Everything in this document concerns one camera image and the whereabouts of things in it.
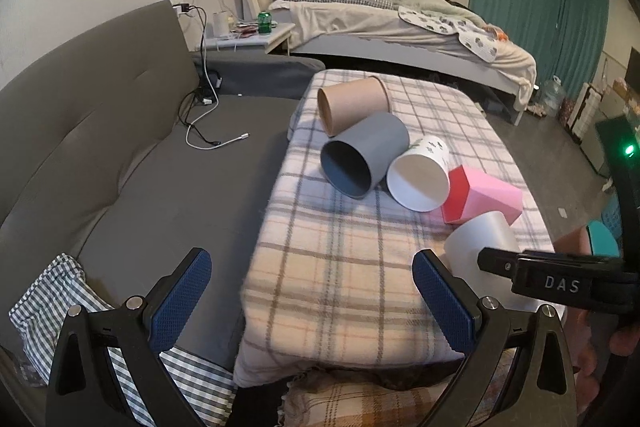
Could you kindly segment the person's right hand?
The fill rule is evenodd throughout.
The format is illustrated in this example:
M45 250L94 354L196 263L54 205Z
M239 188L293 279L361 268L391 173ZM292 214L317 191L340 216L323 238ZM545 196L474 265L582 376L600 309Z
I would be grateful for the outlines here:
M590 255L591 246L586 227L565 234L553 242L557 253ZM597 350L591 342L592 330L587 310L567 308L563 323L570 361L577 369L574 375L577 412L584 413L600 391L594 372L598 366ZM639 341L639 326L612 334L608 349L612 355L632 355Z

